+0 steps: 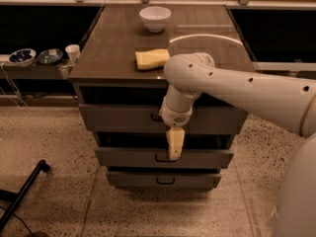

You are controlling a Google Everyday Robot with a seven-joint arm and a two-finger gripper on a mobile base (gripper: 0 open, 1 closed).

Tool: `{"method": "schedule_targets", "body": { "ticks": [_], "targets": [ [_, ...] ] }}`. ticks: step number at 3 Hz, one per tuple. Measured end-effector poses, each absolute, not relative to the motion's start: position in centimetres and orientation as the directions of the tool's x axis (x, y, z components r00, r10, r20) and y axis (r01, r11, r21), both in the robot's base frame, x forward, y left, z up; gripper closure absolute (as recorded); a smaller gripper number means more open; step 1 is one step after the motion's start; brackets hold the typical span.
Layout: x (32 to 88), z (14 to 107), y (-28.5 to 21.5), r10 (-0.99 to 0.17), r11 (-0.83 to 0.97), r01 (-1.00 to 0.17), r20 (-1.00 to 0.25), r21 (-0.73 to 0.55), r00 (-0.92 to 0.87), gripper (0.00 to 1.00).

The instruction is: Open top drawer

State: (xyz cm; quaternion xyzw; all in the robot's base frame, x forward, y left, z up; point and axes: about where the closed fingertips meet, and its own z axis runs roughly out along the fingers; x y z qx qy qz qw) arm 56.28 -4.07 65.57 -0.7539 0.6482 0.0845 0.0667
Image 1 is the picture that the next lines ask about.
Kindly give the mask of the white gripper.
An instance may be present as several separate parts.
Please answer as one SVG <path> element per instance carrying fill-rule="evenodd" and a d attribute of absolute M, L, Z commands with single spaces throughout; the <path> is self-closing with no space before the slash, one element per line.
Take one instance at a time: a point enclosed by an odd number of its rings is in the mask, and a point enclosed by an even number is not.
<path fill-rule="evenodd" d="M 165 104 L 161 106 L 159 115 L 163 122 L 167 126 L 171 127 L 166 132 L 169 144 L 169 158 L 171 160 L 178 160 L 181 157 L 185 139 L 185 131 L 181 128 L 181 126 L 184 126 L 189 122 L 192 113 L 192 109 L 189 109 L 186 112 L 176 112 Z"/>

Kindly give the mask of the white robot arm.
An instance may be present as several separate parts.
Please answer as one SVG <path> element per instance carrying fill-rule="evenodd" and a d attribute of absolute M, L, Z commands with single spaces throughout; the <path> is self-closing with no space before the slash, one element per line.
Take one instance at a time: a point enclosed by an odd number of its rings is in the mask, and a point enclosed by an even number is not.
<path fill-rule="evenodd" d="M 189 122 L 206 93 L 305 138 L 285 172 L 272 237 L 316 237 L 316 82 L 218 69 L 203 52 L 172 56 L 164 76 L 169 88 L 160 116 L 173 129 Z"/>

